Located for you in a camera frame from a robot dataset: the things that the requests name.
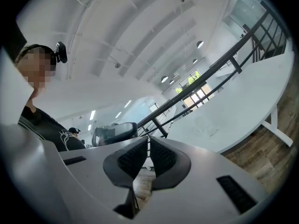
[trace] glass wall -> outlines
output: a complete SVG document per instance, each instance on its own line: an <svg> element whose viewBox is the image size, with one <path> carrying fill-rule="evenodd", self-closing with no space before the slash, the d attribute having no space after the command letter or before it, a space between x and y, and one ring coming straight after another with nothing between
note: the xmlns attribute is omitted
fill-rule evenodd
<svg viewBox="0 0 299 224"><path fill-rule="evenodd" d="M183 91L186 87L191 85L195 80L197 80L200 77L200 73L195 70L190 75L188 75L182 82L180 82L176 87L174 87L174 90L177 94ZM199 101L200 98L203 98L206 94L208 94L210 91L212 91L211 87L205 82L202 87L196 89L195 91L191 92L188 96L183 98L184 103L190 107L195 102ZM211 98L213 98L215 94L211 94L209 97L204 99L202 102L197 104L195 107L193 107L191 110L196 110L198 107L202 106L206 102L208 102Z"/></svg>

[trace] person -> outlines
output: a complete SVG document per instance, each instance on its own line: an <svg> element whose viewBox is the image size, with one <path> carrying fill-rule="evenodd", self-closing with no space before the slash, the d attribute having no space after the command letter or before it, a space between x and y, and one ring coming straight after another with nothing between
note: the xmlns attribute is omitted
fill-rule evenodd
<svg viewBox="0 0 299 224"><path fill-rule="evenodd" d="M25 47L15 60L15 66L34 89L18 124L34 132L40 139L53 142L59 152L85 148L84 144L61 124L33 105L33 99L45 88L46 83L50 82L51 73L56 69L53 50L38 44Z"/></svg>
<svg viewBox="0 0 299 224"><path fill-rule="evenodd" d="M69 128L69 132L70 132L74 137L78 138L78 133L81 132L81 130L72 127L72 128Z"/></svg>

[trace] wooden floor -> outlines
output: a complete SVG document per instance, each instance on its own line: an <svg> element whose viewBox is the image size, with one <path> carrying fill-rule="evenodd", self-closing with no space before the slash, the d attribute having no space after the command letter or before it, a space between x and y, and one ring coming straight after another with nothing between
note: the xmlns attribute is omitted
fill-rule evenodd
<svg viewBox="0 0 299 224"><path fill-rule="evenodd" d="M278 103L278 128L289 136L293 145L288 147L271 131L260 126L253 134L232 149L222 153L256 178L271 193L279 187L299 148L299 63L295 63L288 86ZM150 197L155 172L142 169L133 182L140 209Z"/></svg>

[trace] white desk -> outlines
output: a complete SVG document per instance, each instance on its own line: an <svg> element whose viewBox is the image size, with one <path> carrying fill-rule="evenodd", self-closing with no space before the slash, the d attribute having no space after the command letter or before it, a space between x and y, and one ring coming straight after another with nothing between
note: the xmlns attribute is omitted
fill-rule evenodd
<svg viewBox="0 0 299 224"><path fill-rule="evenodd" d="M277 129L277 103L289 81L294 53L248 65L241 74L209 102L172 124L168 139L222 153L248 137L261 124L288 146L292 140ZM271 113L271 124L265 119ZM195 127L205 117L218 128L210 138Z"/></svg>

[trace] black rubber grip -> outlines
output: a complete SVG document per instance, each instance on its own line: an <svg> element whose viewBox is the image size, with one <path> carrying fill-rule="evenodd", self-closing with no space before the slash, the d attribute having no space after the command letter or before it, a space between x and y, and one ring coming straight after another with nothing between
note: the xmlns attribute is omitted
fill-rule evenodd
<svg viewBox="0 0 299 224"><path fill-rule="evenodd" d="M217 181L240 213L244 213L256 205L256 202L231 176L219 177Z"/></svg>
<svg viewBox="0 0 299 224"><path fill-rule="evenodd" d="M66 159L66 160L64 160L64 164L65 164L66 166L68 166L68 165L71 165L71 164L74 164L74 163L77 163L77 162L81 162L81 161L84 161L84 160L86 160L85 157L83 157L83 156L79 156L79 157L75 157L75 158L71 158L71 159Z"/></svg>

